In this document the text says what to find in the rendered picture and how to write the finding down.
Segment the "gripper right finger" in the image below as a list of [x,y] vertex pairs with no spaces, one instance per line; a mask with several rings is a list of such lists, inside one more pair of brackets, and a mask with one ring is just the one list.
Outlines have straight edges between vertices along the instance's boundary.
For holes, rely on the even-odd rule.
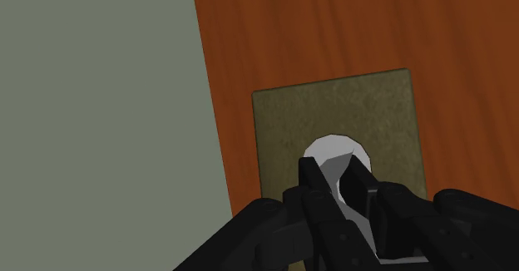
[[356,156],[339,193],[368,219],[382,259],[418,250],[435,271],[519,271],[518,209],[456,189],[425,200],[405,185],[376,180]]

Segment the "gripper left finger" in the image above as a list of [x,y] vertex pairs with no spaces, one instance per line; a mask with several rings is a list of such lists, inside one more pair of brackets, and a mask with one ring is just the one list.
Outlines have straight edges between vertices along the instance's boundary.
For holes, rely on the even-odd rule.
[[288,271],[298,261],[309,271],[382,269],[313,157],[299,159],[299,186],[282,201],[250,202],[174,271]]

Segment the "white spoon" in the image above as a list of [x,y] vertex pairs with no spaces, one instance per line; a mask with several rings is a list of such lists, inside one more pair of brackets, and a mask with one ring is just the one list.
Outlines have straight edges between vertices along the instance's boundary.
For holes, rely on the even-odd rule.
[[355,155],[369,173],[370,158],[365,149],[346,135],[326,135],[316,139],[304,152],[304,157],[314,157],[346,219],[352,220],[361,231],[368,245],[375,252],[375,243],[368,219],[347,206],[340,193],[340,178]]

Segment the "olive rectangular mat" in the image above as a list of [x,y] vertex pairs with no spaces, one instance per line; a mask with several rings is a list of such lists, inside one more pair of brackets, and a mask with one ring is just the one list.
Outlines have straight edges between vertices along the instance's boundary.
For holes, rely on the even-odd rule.
[[[282,201],[299,186],[299,159],[318,138],[348,136],[367,152],[378,181],[399,183],[425,197],[418,124],[406,69],[285,86],[252,95],[261,194]],[[381,271],[433,271],[418,251],[382,259]],[[305,261],[288,271],[309,271]]]

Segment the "orange wooden table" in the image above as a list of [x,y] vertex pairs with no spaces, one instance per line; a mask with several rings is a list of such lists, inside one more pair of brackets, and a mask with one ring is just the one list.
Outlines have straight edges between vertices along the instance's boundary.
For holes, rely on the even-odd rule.
[[260,196],[251,95],[407,68],[429,192],[519,209],[519,0],[194,0],[230,207]]

